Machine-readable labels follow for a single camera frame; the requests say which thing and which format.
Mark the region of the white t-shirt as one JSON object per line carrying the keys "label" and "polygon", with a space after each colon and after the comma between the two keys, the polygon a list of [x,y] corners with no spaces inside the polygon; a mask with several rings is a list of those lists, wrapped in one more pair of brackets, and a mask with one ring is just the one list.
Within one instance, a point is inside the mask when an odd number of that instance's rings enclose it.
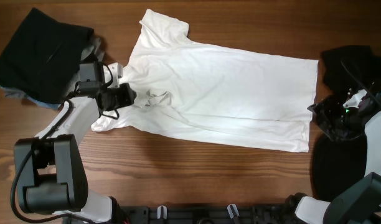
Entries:
{"label": "white t-shirt", "polygon": [[132,126],[189,141],[308,151],[317,60],[194,42],[188,23],[152,10],[140,24],[120,78],[136,92],[134,104],[118,119],[99,118],[93,131]]}

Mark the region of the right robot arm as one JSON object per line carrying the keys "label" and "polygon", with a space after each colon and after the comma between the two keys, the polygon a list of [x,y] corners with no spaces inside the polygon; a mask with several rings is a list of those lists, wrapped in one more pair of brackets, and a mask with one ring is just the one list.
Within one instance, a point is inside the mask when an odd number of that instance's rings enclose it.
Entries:
{"label": "right robot arm", "polygon": [[285,215],[305,223],[381,223],[381,80],[308,109],[324,132],[313,152],[316,196],[290,195]]}

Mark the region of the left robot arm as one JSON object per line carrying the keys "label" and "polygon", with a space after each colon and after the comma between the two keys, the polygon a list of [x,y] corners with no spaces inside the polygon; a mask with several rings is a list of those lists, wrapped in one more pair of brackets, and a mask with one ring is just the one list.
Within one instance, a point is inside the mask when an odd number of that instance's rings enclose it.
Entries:
{"label": "left robot arm", "polygon": [[132,105],[136,94],[127,83],[113,88],[118,77],[103,62],[83,63],[78,72],[59,115],[34,138],[14,145],[10,204],[24,222],[130,222],[115,198],[89,189],[78,146],[98,118]]}

